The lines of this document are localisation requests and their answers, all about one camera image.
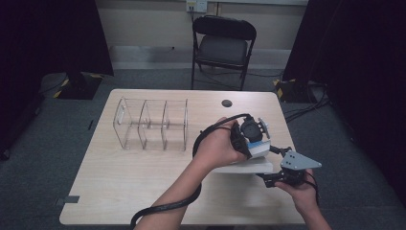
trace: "human arm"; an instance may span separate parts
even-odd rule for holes
[[[152,206],[185,199],[194,193],[211,170],[246,159],[242,153],[233,149],[230,142],[229,129],[236,121],[233,120],[221,125],[223,128],[216,129],[201,141],[196,155],[187,168]],[[135,229],[178,229],[186,210],[187,206],[144,216]]]
[[[312,170],[306,170],[306,179],[310,183],[315,183]],[[310,230],[330,230],[331,227],[320,211],[317,204],[316,191],[309,184],[303,184],[299,187],[292,187],[283,182],[276,182],[275,186],[286,191],[292,196],[296,210],[301,214],[304,222]]]

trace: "acrylic divider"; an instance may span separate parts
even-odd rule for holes
[[[125,150],[185,150],[188,100],[121,98],[113,126]]]

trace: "black strap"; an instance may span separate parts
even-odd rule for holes
[[[132,217],[131,223],[130,223],[130,229],[135,228],[135,225],[137,225],[137,220],[142,216],[159,213],[159,212],[163,212],[163,211],[167,211],[167,210],[178,209],[178,208],[181,208],[181,207],[184,207],[184,206],[187,206],[187,205],[193,203],[200,196],[201,190],[202,190],[202,184],[199,184],[199,187],[197,187],[196,191],[194,191],[194,193],[186,199],[183,199],[183,200],[180,200],[177,202],[173,202],[173,203],[169,203],[169,204],[152,206],[152,207],[139,211],[138,213],[136,213],[134,215],[134,217]]]
[[[200,142],[206,138],[211,132],[213,132],[214,130],[218,129],[218,128],[226,128],[227,127],[222,127],[221,125],[230,122],[234,119],[240,118],[240,117],[246,117],[247,119],[252,119],[251,115],[248,113],[243,113],[243,114],[239,114],[227,119],[224,119],[223,121],[220,121],[214,125],[211,125],[209,127],[207,127],[204,131],[200,132],[200,135],[196,138],[196,140],[194,141],[194,145],[193,145],[193,150],[192,150],[192,156],[194,157],[197,153],[197,150],[199,148]],[[150,214],[154,214],[154,213],[158,213],[158,212],[164,212],[167,210],[172,210],[172,209],[177,209],[177,208],[181,208],[184,206],[187,206],[191,203],[193,203],[195,200],[197,200],[197,198],[200,195],[202,189],[202,185],[200,184],[199,187],[197,187],[196,191],[194,191],[194,193],[183,200],[177,201],[177,202],[173,202],[173,203],[169,203],[169,204],[163,204],[163,205],[158,205],[158,206],[153,206],[153,207],[149,207],[146,209],[143,209],[141,211],[139,211],[138,213],[136,213],[134,215],[134,217],[132,217],[131,222],[130,222],[130,227],[131,229],[134,229],[135,226],[137,225],[137,220],[142,217],[142,216],[146,216],[146,215],[150,215]]]

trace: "human hand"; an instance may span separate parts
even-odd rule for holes
[[[305,180],[315,184],[312,177],[313,170],[306,170]],[[316,199],[316,190],[309,184],[302,184],[298,187],[292,187],[283,182],[276,182],[275,186],[286,191],[292,196],[296,210],[303,216],[309,215],[315,211],[319,212],[319,206]]]
[[[204,138],[199,145],[193,161],[199,162],[208,171],[211,171],[218,167],[246,160],[246,156],[234,150],[231,145],[230,129],[234,123],[237,123],[237,120],[221,125],[224,128],[218,128]]]

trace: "black curtain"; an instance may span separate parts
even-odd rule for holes
[[[0,4],[0,153],[28,122],[42,78],[73,68],[113,76],[94,0]]]
[[[401,0],[310,0],[283,80],[327,84],[356,144],[406,205],[405,12]]]

